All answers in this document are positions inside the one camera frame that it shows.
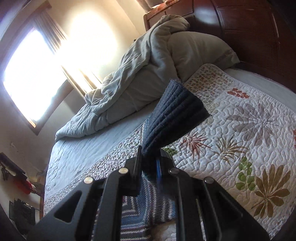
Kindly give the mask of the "blue striped knitted sweater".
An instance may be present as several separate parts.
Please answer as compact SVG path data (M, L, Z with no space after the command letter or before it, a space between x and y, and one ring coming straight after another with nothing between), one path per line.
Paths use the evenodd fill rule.
M157 160L161 148L182 137L208 116L200 99L179 82L171 81L144 131L140 146L142 174L157 186Z

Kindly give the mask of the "light blue bed sheet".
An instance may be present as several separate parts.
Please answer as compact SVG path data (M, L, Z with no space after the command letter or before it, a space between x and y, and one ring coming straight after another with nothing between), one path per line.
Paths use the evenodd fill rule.
M156 100L138 112L82 138L62 138L53 146L45 182L48 198L70 184L136 130L151 114Z

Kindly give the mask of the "floral patterned quilt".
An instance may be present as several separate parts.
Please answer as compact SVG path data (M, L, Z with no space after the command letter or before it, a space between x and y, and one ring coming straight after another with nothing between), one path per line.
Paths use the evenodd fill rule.
M210 116L165 146L175 166L214 178L267 231L295 240L295 94L254 73L212 64L184 84ZM85 177L105 178L134 157L147 119L70 184L46 198L48 213Z

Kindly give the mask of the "grey crumpled comforter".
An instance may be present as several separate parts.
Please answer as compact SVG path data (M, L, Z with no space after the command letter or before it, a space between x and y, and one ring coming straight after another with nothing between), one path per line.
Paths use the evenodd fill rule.
M85 94L86 104L56 132L56 140L91 135L159 99L178 78L168 41L189 27L181 16L163 16L130 46L102 85Z

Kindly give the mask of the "beige window curtain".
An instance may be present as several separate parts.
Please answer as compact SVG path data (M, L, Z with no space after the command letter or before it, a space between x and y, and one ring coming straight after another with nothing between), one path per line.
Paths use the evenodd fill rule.
M82 97L99 87L100 80L82 64L82 57L75 43L47 11L37 14L33 25L53 52L54 59L68 82Z

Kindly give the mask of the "bright window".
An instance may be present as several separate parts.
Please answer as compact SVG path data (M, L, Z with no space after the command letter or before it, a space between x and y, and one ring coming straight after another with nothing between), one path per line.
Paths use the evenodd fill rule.
M21 114L36 127L66 81L42 34L33 28L4 71L4 87Z

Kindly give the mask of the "beige pillow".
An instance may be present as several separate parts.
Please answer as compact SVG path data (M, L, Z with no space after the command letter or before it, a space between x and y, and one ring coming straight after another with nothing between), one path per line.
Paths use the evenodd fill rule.
M240 62L226 42L204 33L174 33L168 40L168 50L182 82L187 81L204 64L213 64L224 70Z

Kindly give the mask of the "dark wooden headboard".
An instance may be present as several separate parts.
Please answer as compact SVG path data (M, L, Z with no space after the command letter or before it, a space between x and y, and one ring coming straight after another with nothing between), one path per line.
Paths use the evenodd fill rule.
M268 1L194 1L199 32L224 40L238 68L295 91L295 34Z

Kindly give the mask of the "wall coat rack with clothes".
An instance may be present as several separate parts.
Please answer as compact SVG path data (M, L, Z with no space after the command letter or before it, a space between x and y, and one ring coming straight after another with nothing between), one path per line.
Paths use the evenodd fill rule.
M12 180L18 189L29 195L36 194L33 184L27 180L26 173L16 165L6 154L1 152L1 173L4 181Z

